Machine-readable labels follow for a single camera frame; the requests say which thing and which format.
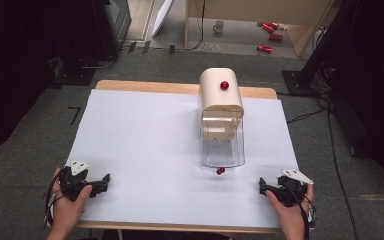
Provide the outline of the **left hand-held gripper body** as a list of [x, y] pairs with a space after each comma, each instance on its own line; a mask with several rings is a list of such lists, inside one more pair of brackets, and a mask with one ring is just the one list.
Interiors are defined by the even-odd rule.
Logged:
[[82, 189], [88, 185], [86, 177], [89, 164], [72, 160], [65, 166], [59, 177], [60, 188], [63, 195], [71, 201], [76, 201]]

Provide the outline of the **black curtain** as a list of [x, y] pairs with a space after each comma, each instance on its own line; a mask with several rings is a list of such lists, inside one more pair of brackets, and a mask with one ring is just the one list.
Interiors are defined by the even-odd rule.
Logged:
[[105, 0], [0, 0], [0, 144], [54, 81], [100, 58], [97, 10]]
[[384, 0], [342, 0], [301, 78], [329, 67], [329, 96], [352, 154], [384, 168]]

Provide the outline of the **person's right hand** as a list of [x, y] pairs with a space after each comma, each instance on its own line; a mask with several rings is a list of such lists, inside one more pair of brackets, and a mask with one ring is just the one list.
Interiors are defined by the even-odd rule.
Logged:
[[313, 186], [308, 186], [307, 199], [301, 202], [301, 207], [285, 207], [271, 191], [267, 190], [265, 194], [277, 213], [282, 232], [303, 232], [305, 234], [304, 220], [308, 217], [303, 217], [302, 211], [309, 214], [310, 203], [314, 199]]

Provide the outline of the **clear container with red knob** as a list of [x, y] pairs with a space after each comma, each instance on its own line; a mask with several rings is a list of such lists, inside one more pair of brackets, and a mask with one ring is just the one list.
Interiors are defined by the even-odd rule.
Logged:
[[203, 167], [218, 175], [245, 164], [243, 113], [241, 111], [205, 110], [200, 127]]

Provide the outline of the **black tape corner mark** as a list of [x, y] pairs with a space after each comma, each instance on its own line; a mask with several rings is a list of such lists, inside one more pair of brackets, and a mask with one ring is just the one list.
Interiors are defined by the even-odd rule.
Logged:
[[80, 110], [81, 110], [81, 107], [78, 107], [78, 106], [68, 106], [68, 109], [69, 110], [73, 110], [75, 113], [74, 113], [74, 116], [70, 122], [70, 125], [74, 125], [74, 123], [76, 122], [76, 119], [80, 113]]

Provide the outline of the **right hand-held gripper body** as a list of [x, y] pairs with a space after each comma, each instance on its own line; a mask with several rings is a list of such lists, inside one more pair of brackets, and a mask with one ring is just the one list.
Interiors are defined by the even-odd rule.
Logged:
[[309, 185], [314, 181], [299, 170], [281, 170], [278, 185], [281, 189], [279, 201], [286, 207], [301, 203], [307, 193]]

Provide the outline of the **person's dark clothing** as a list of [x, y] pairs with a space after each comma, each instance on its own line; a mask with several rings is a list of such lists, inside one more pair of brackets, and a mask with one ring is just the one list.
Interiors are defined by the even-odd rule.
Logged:
[[106, 229], [101, 240], [235, 240], [218, 233], [151, 231], [151, 230], [110, 230]]

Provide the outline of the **person's left hand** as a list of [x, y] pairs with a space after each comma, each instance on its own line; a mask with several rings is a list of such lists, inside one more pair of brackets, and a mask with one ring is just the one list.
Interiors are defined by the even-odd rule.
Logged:
[[84, 206], [91, 191], [92, 186], [86, 185], [80, 192], [77, 200], [71, 201], [62, 194], [60, 184], [55, 182], [52, 187], [52, 192], [55, 194], [57, 201], [53, 205], [53, 224], [51, 229], [71, 232], [84, 213]]

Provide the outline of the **black cabinet with screen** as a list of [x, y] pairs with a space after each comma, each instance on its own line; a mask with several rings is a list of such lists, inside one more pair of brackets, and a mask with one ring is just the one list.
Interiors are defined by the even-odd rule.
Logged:
[[127, 0], [93, 0], [98, 36], [105, 57], [117, 57], [131, 25]]

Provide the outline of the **black stand base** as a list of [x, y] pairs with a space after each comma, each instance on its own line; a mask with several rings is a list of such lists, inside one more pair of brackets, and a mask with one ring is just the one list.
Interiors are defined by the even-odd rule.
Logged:
[[283, 70], [282, 77], [289, 95], [316, 96], [318, 94], [311, 81], [306, 79], [300, 71]]

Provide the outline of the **white table sheet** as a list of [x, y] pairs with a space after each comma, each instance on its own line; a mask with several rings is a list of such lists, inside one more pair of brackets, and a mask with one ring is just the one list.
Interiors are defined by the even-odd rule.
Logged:
[[246, 98], [245, 163], [217, 174], [200, 164], [198, 98], [94, 90], [69, 155], [91, 181], [110, 175], [82, 224], [119, 228], [267, 232], [279, 227], [259, 192], [297, 166], [282, 104]]

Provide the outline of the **wooden table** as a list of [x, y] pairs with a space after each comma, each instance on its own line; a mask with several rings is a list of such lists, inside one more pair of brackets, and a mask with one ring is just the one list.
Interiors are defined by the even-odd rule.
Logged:
[[[197, 94], [197, 84], [181, 83], [159, 83], [142, 81], [118, 81], [101, 80], [97, 83], [99, 90], [153, 92], [172, 94]], [[260, 99], [277, 99], [278, 96], [272, 88], [240, 87], [240, 93], [244, 97]], [[128, 230], [156, 230], [156, 231], [193, 231], [193, 232], [220, 232], [225, 235], [240, 233], [277, 233], [279, 228], [267, 227], [231, 227], [231, 226], [209, 226], [191, 224], [167, 224], [167, 223], [126, 223], [126, 222], [101, 222], [101, 221], [79, 221], [77, 228], [88, 229], [128, 229]]]

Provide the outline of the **white board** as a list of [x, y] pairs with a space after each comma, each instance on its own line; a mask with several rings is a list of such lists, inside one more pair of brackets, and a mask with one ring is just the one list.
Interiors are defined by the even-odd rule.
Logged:
[[155, 37], [159, 30], [161, 29], [163, 23], [165, 22], [165, 19], [170, 12], [172, 5], [174, 3], [174, 0], [165, 0], [164, 3], [162, 4], [161, 8], [158, 10], [154, 27], [152, 30], [152, 36]]

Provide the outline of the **wooden shelf unit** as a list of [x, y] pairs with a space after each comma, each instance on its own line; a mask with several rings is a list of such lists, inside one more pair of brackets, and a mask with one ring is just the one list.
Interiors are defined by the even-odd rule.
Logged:
[[287, 26], [297, 56], [301, 56], [335, 0], [185, 0], [185, 46], [189, 19], [276, 22]]

